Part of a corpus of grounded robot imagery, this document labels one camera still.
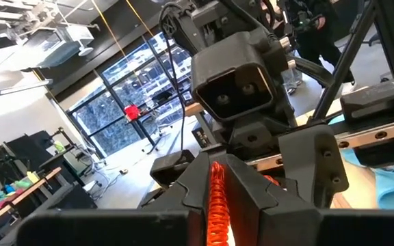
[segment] table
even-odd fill
[[[328,115],[336,113],[341,110],[340,100],[336,99],[332,102]],[[186,108],[185,115],[187,117],[192,115],[202,116],[203,107],[197,102]],[[314,110],[305,113],[296,118],[299,126],[306,124],[308,118],[312,116]],[[200,125],[207,122],[204,117],[197,117]],[[212,135],[209,127],[203,128],[205,134]],[[356,167],[343,159],[344,168],[347,179],[349,181],[349,189],[344,192],[337,193],[332,201],[331,208],[378,208],[376,201],[376,180],[374,173],[367,168]],[[153,185],[152,190],[159,188],[159,185]]]
[[[34,191],[40,190],[40,187],[46,183],[47,180],[52,179],[52,178],[58,178],[60,175],[60,171],[62,170],[61,167],[55,168],[53,171],[51,171],[49,174],[47,174],[44,178],[41,178],[38,182],[34,183],[32,186],[30,186],[28,189],[26,189],[23,193],[21,193],[18,197],[14,198],[12,200],[13,205],[17,205],[18,203],[22,202],[26,197],[28,197],[30,194],[32,194]],[[68,184],[67,182],[63,181],[62,179],[59,179],[59,182],[61,182],[61,188],[57,190],[51,197],[48,197],[48,200],[42,203],[35,212],[41,211],[41,210],[46,210],[48,207],[52,206],[56,200],[60,199],[71,187],[71,184]],[[4,207],[0,208],[0,217],[2,217],[4,214],[10,212],[13,208],[10,205],[5,205]],[[10,245],[12,242],[15,241],[16,239],[16,233],[17,233],[17,228],[21,225],[22,220],[15,221],[11,226],[14,226],[14,228],[10,228],[11,230],[0,240],[0,244],[2,245]]]

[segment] gray floor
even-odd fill
[[[371,27],[365,40],[370,39],[375,33],[375,27]],[[346,37],[336,42],[336,45],[343,50],[348,40],[349,37]],[[331,64],[324,60],[322,62],[329,71],[332,72],[334,70]],[[390,72],[381,44],[373,45],[372,47],[369,47],[368,44],[363,44],[355,57],[351,71],[354,74],[357,88],[379,83],[381,75]],[[303,84],[298,87],[295,94],[289,97],[296,116],[315,109],[321,92],[321,87],[316,80],[306,75],[303,76],[303,80]]]
[[[376,30],[372,27],[365,40],[372,37],[374,33],[376,33]],[[347,38],[340,40],[337,42],[337,46],[342,46],[341,49],[343,50],[346,42]],[[327,69],[333,70],[330,64],[326,62],[324,64]],[[357,87],[379,83],[380,77],[389,72],[381,45],[377,44],[373,47],[369,47],[367,44],[362,45],[351,69],[356,78]],[[320,91],[321,88],[315,80],[304,76],[304,83],[301,84],[293,96],[290,96],[295,114],[302,115],[314,109],[319,101]],[[195,118],[187,118],[184,131],[184,148],[190,149],[196,155],[199,147],[191,134],[194,124]],[[104,173],[110,179],[117,176],[118,180],[115,185],[108,188],[104,196],[97,202],[98,206],[100,208],[135,208],[153,185],[153,179],[149,175],[153,161],[170,150],[179,129],[180,122],[177,122],[173,129],[170,129],[170,133],[161,140],[158,152],[153,152],[150,155],[141,152],[141,149],[148,145],[148,142],[143,140],[108,157],[109,165],[105,168]],[[180,150],[180,139],[175,141],[175,145],[171,147],[173,152],[178,150]],[[118,175],[118,170],[124,168],[127,168],[129,173],[125,176]],[[88,180],[93,178],[104,180],[99,174],[89,177]]]

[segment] person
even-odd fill
[[[309,18],[321,15],[314,28],[296,33],[295,40],[298,44],[297,51],[300,57],[323,66],[319,59],[321,55],[335,68],[341,51],[335,46],[332,39],[332,4],[329,0],[287,0],[287,3],[286,11],[294,27],[302,25],[302,21],[299,20],[300,12],[307,13]],[[343,80],[342,95],[353,92],[355,86],[354,75],[349,71]]]
[[[273,9],[275,13],[281,14],[279,7],[276,5],[276,0],[270,0],[270,2],[273,5]],[[263,10],[267,9],[267,6],[264,4],[264,2],[261,2],[261,7]],[[266,14],[266,17],[267,17],[267,21],[270,22],[270,15]],[[274,30],[274,34],[278,38],[281,38],[285,35],[284,33],[285,23],[283,20],[282,21],[276,20],[272,28]],[[281,75],[284,80],[284,87],[288,95],[294,94],[296,92],[296,88],[303,82],[302,72],[296,70],[295,68],[290,68],[282,72]]]

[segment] orange coiled cable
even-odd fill
[[[279,182],[277,180],[275,180],[274,178],[272,178],[271,176],[268,175],[264,175],[265,178],[267,178],[268,180],[270,180],[270,182],[274,183],[277,186],[280,186]]]
[[[211,168],[207,246],[228,246],[229,209],[224,190],[224,166],[214,162]]]

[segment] metal rail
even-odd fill
[[[337,145],[341,150],[378,143],[392,138],[394,138],[394,122],[365,131],[341,133],[335,136]],[[258,172],[280,167],[283,163],[281,154],[247,162],[248,165],[256,167]]]

